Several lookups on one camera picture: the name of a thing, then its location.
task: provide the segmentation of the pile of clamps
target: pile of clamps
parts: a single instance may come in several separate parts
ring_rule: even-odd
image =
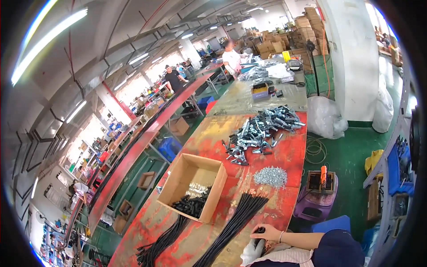
[[[227,159],[234,157],[231,163],[248,166],[249,163],[245,158],[245,150],[247,150],[248,147],[256,148],[252,150],[253,154],[272,154],[272,152],[267,151],[267,149],[271,150],[275,147],[283,133],[275,140],[270,130],[278,132],[279,129],[284,129],[294,133],[294,129],[305,126],[305,123],[299,120],[295,111],[288,108],[287,105],[264,109],[258,113],[259,114],[255,117],[248,118],[240,129],[234,131],[233,134],[229,136],[228,144],[225,144],[224,140],[222,140],[222,144],[229,154]],[[272,138],[271,145],[266,141],[266,139],[270,137]]]

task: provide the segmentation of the bracelet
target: bracelet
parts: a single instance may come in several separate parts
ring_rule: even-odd
[[[282,243],[282,235],[283,235],[283,232],[284,232],[284,231],[282,231],[282,232],[280,233],[279,243]]]

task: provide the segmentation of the orange power cord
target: orange power cord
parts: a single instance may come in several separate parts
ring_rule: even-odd
[[[322,54],[323,54],[323,62],[325,63],[326,77],[328,78],[328,98],[329,98],[330,83],[329,83],[328,67],[326,66],[326,60],[325,60],[325,25],[323,25],[323,48],[322,48]]]

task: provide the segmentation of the black stool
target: black stool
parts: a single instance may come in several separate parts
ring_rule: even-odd
[[[104,267],[107,267],[108,266],[108,263],[110,262],[110,260],[111,260],[111,257],[110,256],[107,256],[107,255],[105,255],[105,254],[102,254],[102,253],[99,253],[99,252],[96,252],[95,250],[93,250],[93,249],[90,249],[89,250],[89,259],[91,260],[91,261],[97,261],[96,259],[95,259],[95,256],[98,256],[98,258],[99,258],[99,260],[100,260],[100,263],[101,263],[101,265],[102,266],[104,266]]]

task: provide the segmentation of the plastic bag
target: plastic bag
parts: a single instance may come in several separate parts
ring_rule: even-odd
[[[380,75],[377,104],[374,118],[372,119],[372,128],[377,132],[387,132],[392,123],[393,114],[393,99],[387,91],[384,75]]]
[[[344,136],[348,122],[341,117],[335,101],[314,96],[307,99],[307,106],[307,131],[328,139]]]

